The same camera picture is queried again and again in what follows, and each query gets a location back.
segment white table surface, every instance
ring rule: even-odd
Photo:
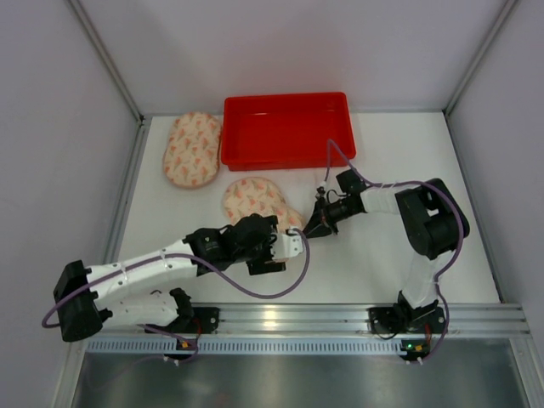
[[[201,227],[228,223],[221,199],[227,186],[247,176],[264,176],[278,184],[287,203],[308,218],[315,188],[325,169],[232,173],[222,166],[215,181],[198,190],[182,190],[162,172],[172,116],[154,117],[124,231],[120,259],[163,247]],[[373,181],[442,178],[471,226],[461,256],[441,279],[450,303],[497,303],[495,283],[462,181],[450,135],[441,113],[364,113],[351,116],[357,156],[354,165]],[[334,168],[332,176],[340,173]],[[336,185],[331,177],[330,186]],[[407,279],[413,250],[400,216],[360,214],[338,225],[340,234],[310,241],[306,279],[274,303],[392,303]],[[244,263],[228,269],[243,286],[275,293],[290,286],[303,267],[303,256],[287,271],[249,276]],[[238,292],[215,274],[181,280],[193,302],[266,302]]]

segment red plastic bin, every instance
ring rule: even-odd
[[[224,101],[221,161],[230,171],[326,167],[326,141],[355,157],[341,92],[241,96]],[[331,149],[331,164],[345,166]]]

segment pink patterned sponge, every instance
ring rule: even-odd
[[[262,177],[243,178],[231,184],[224,193],[223,207],[233,225],[253,213],[276,215],[280,232],[291,226],[302,229],[304,225],[303,216],[286,204],[279,187]]]
[[[212,182],[219,170],[221,122],[208,113],[191,112],[170,129],[162,169],[178,187],[195,189]]]

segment white wall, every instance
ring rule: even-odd
[[[544,359],[544,2],[523,0],[452,115],[496,272]]]
[[[505,0],[82,0],[144,113],[341,90],[441,110]]]
[[[65,345],[40,321],[100,260],[135,122],[62,1],[2,1],[0,54],[0,406],[44,407]]]

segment robotic arm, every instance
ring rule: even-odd
[[[393,307],[370,310],[371,329],[376,334],[413,332],[429,324],[432,332],[442,332],[444,318],[438,308],[434,274],[459,241],[454,211],[461,218],[463,238],[469,233],[468,221],[444,182],[434,178],[425,184],[443,193],[455,210],[442,195],[425,185],[368,187],[353,170],[338,174],[337,181],[342,198],[330,202],[320,187],[304,234],[308,238],[337,234],[338,222],[359,213],[399,214],[415,252],[411,272]]]
[[[234,226],[198,229],[170,246],[124,262],[89,267],[82,261],[69,263],[54,288],[55,302],[82,286],[92,287],[58,310],[63,340],[74,342],[103,327],[137,324],[183,330],[193,309],[190,298],[176,285],[212,271],[192,258],[221,271],[245,262],[250,275],[285,270],[285,261],[302,253],[303,243],[299,235],[279,233],[277,224],[276,216],[253,214]],[[169,293],[157,291],[163,284],[176,288]]]

